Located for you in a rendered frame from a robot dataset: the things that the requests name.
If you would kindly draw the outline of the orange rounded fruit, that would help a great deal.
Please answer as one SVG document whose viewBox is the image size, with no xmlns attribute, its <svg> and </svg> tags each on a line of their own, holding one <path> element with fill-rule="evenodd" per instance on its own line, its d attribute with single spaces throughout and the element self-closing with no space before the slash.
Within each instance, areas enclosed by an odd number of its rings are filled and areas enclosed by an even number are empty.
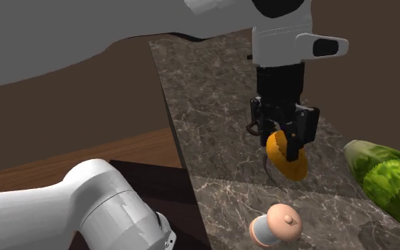
<svg viewBox="0 0 400 250">
<path fill-rule="evenodd" d="M 305 149 L 298 151 L 298 159 L 287 161 L 287 140 L 282 130 L 272 133 L 266 141 L 266 153 L 269 160 L 289 180 L 301 181 L 308 174 L 308 160 Z"/>
</svg>

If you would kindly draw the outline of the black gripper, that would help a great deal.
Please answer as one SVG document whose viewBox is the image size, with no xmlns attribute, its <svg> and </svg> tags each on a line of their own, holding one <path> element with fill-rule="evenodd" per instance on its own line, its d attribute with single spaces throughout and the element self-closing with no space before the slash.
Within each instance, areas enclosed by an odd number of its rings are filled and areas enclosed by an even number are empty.
<svg viewBox="0 0 400 250">
<path fill-rule="evenodd" d="M 320 110 L 299 105 L 303 92 L 305 63 L 278 67 L 256 67 L 256 91 L 259 97 L 250 99 L 251 119 L 249 133 L 258 136 L 261 146 L 276 131 L 274 114 L 279 107 L 283 114 L 287 140 L 286 160 L 298 159 L 299 150 L 315 140 Z"/>
</svg>

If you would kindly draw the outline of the green striped melon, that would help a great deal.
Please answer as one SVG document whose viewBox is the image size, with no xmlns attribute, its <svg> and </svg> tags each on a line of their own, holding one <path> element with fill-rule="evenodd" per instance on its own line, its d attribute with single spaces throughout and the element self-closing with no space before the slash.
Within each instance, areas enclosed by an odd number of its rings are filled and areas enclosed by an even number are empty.
<svg viewBox="0 0 400 250">
<path fill-rule="evenodd" d="M 400 151 L 353 140 L 344 146 L 344 155 L 365 195 L 400 222 Z"/>
</svg>

